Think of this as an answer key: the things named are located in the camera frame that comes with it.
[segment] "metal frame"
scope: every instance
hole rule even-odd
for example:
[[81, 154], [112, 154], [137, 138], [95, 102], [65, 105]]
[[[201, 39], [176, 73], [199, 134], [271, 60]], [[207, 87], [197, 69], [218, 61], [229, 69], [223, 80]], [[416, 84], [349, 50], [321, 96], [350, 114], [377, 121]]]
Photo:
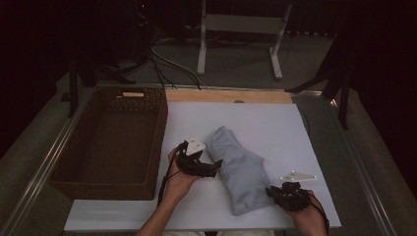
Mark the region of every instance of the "metal frame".
[[350, 156], [352, 157], [350, 160], [352, 161], [352, 164], [355, 167], [353, 168], [353, 170], [356, 174], [356, 177], [359, 180], [359, 184], [362, 187], [365, 197], [368, 200], [368, 204], [371, 207], [371, 211], [374, 214], [375, 220], [380, 226], [382, 235], [384, 236], [397, 235], [386, 213], [383, 202], [381, 201], [381, 198], [377, 190], [375, 189], [371, 178], [368, 175], [365, 165], [362, 162], [361, 155], [358, 153], [357, 149], [355, 148], [355, 145], [353, 144], [352, 138], [350, 137], [349, 133], [343, 130], [343, 127], [340, 125], [338, 121], [337, 112], [339, 110], [339, 107], [337, 107], [335, 100], [330, 100], [329, 102], [327, 102], [327, 105], [328, 105], [328, 109], [330, 110], [331, 118], [336, 123], [335, 125], [338, 128], [338, 131], [340, 135], [342, 136], [344, 143], [346, 144], [346, 147], [350, 153]]
[[202, 2], [202, 31], [200, 41], [199, 63], [197, 74], [203, 75], [206, 71], [206, 31], [242, 31], [242, 32], [259, 32], [259, 33], [276, 33], [276, 43], [269, 49], [270, 61], [274, 77], [277, 80], [282, 79], [282, 72], [278, 61], [278, 49], [285, 34], [289, 14], [291, 13], [292, 4], [287, 4], [282, 18], [264, 18], [264, 17], [244, 17], [207, 14], [206, 0]]
[[[89, 97], [92, 95], [92, 89], [85, 89], [87, 91], [82, 96], [82, 104], [79, 109], [86, 107], [89, 101]], [[16, 235], [19, 227], [28, 216], [31, 207], [33, 206], [37, 196], [42, 190], [43, 185], [46, 183], [50, 172], [54, 168], [61, 151], [63, 150], [65, 144], [68, 142], [68, 138], [75, 128], [81, 115], [82, 112], [76, 112], [73, 118], [68, 118], [68, 120], [65, 122], [64, 127], [59, 133], [48, 154], [43, 159], [40, 166], [30, 179], [18, 203], [15, 205], [15, 208], [13, 209], [9, 218], [1, 228], [0, 235]]]

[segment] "wicker basket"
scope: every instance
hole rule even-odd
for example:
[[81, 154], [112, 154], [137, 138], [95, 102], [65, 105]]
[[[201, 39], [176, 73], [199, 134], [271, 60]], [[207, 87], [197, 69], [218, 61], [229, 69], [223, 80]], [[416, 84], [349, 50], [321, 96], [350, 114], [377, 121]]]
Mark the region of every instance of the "wicker basket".
[[167, 115], [164, 89], [97, 88], [48, 183], [72, 200], [152, 200]]

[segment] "folded cloth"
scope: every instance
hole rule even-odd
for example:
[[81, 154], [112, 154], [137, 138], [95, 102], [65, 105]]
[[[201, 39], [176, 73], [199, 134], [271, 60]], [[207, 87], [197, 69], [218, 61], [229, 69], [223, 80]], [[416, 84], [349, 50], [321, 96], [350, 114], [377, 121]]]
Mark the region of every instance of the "folded cloth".
[[213, 161], [223, 159], [219, 174], [229, 191], [233, 215], [273, 205], [266, 192], [270, 183], [264, 159], [244, 149], [231, 130], [222, 126], [210, 134], [206, 149]]

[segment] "wooden board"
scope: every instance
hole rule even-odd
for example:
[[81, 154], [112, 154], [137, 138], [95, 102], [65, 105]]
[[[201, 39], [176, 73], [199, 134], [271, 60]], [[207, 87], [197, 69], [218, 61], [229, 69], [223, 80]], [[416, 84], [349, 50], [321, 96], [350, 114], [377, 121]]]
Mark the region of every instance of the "wooden board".
[[167, 89], [168, 101], [293, 103], [285, 91]]

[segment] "table leg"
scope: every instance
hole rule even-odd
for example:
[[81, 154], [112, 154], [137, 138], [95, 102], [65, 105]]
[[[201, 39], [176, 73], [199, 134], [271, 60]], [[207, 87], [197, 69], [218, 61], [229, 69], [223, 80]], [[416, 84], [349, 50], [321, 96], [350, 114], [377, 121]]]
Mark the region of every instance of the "table leg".
[[281, 67], [279, 65], [277, 54], [278, 54], [279, 46], [285, 34], [285, 29], [288, 23], [289, 14], [291, 13], [291, 8], [292, 8], [292, 4], [288, 4], [286, 6], [284, 16], [282, 17], [282, 23], [279, 27], [279, 32], [277, 35], [275, 46], [269, 49], [269, 55], [270, 55], [270, 61], [272, 63], [273, 74], [277, 80], [282, 79], [282, 72], [281, 72]]
[[200, 39], [199, 64], [197, 74], [203, 75], [206, 69], [206, 0], [202, 0], [202, 36]]

